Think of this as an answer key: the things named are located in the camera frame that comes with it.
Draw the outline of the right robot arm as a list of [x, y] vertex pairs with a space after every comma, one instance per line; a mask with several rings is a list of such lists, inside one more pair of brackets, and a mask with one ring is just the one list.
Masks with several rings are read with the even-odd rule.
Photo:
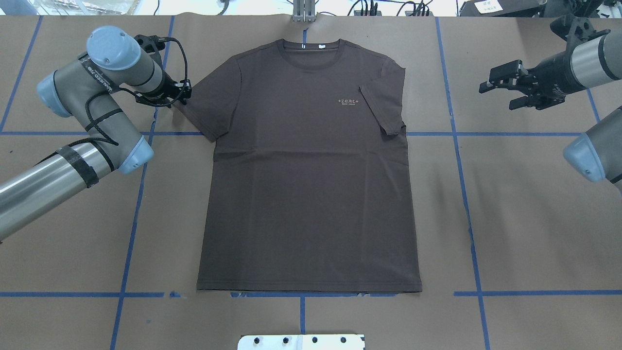
[[590, 182], [606, 181], [621, 188], [621, 106], [605, 114], [597, 92], [611, 97], [621, 86], [621, 31], [601, 31], [585, 41], [569, 40], [567, 48], [534, 67], [514, 60], [489, 71], [481, 94], [494, 89], [519, 91], [509, 109], [553, 108], [580, 92], [587, 95], [595, 124], [567, 145], [563, 157]]

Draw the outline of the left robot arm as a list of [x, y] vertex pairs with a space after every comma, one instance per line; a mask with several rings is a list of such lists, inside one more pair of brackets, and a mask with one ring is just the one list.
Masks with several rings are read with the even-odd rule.
[[124, 91], [138, 104], [171, 108], [191, 96], [188, 77], [175, 81], [160, 51], [174, 37], [131, 36], [116, 26], [93, 30], [86, 51], [37, 85], [41, 102], [62, 118], [74, 117], [86, 137], [56, 149], [1, 186], [1, 239], [13, 235], [113, 172], [129, 174], [154, 151], [113, 99]]

